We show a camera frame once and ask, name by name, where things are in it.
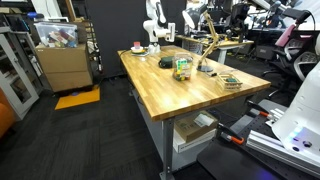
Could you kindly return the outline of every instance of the lamp arm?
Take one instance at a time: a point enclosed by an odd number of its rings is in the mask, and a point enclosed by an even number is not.
[[[202,65],[202,61],[206,59],[206,57],[212,53],[213,50],[216,50],[217,49],[217,45],[218,45],[218,40],[219,40],[219,36],[218,34],[216,33],[216,30],[214,29],[214,26],[213,26],[213,22],[212,22],[212,19],[210,17],[210,14],[208,14],[207,11],[205,11],[203,13],[207,23],[208,23],[208,26],[209,26],[209,29],[210,29],[210,32],[211,32],[211,36],[212,36],[212,40],[213,42],[210,44],[210,46],[205,50],[205,52],[202,54],[199,62],[198,62],[198,66],[201,66]]]

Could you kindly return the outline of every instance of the table leg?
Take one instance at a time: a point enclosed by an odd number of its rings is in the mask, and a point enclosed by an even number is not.
[[[173,180],[172,175],[172,151],[173,151],[173,127],[174,118],[162,122],[163,128],[163,172],[160,173],[162,180]]]
[[[224,64],[224,61],[226,60],[226,54],[227,54],[226,49],[220,49],[220,54],[219,54],[219,58],[218,58],[218,62],[220,64]]]

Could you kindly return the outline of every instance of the yellow floor mat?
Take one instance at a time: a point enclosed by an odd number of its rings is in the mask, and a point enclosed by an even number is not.
[[[89,92],[79,92],[79,94],[73,93],[69,96],[60,97],[55,110],[96,102],[99,100],[100,88],[98,86],[94,86],[92,91]]]

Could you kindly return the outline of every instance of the wooden table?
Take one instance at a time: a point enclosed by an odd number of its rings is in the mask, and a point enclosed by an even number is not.
[[[171,179],[172,171],[196,160],[196,155],[206,146],[199,145],[177,154],[173,151],[174,120],[191,113],[211,108],[228,100],[255,94],[270,86],[270,82],[250,74],[234,71],[232,74],[243,82],[239,91],[224,91],[217,84],[218,77],[209,77],[196,70],[199,55],[191,53],[194,66],[190,81],[179,82],[172,77],[172,69],[160,69],[161,57],[176,52],[188,52],[176,46],[161,47],[161,52],[146,57],[132,56],[130,52],[118,51],[122,63],[134,85],[133,94],[149,128],[149,132],[163,160],[162,179]],[[226,65],[208,61],[214,72],[231,70]]]
[[[178,39],[186,40],[186,41],[200,43],[200,44],[203,44],[204,46],[210,45],[207,40],[194,39],[194,38],[186,37],[182,35],[176,35],[175,37]],[[220,49],[218,62],[221,64],[224,64],[228,49],[239,48],[246,44],[253,44],[253,43],[254,42],[250,40],[244,40],[242,43],[239,43],[238,41],[220,41],[219,44],[217,45],[217,48]]]

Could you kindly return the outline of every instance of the black floor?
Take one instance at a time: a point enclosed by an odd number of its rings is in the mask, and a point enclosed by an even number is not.
[[[259,76],[264,61],[227,57],[226,64]],[[279,76],[268,79],[276,82]],[[263,99],[272,88],[259,95]],[[162,162],[132,96],[126,78],[101,83],[99,102],[54,110],[58,101],[41,94],[16,134],[0,140],[1,180],[159,179]],[[274,101],[288,105],[287,95]],[[222,112],[231,125],[234,118]],[[176,179],[212,179],[195,163],[177,173]]]

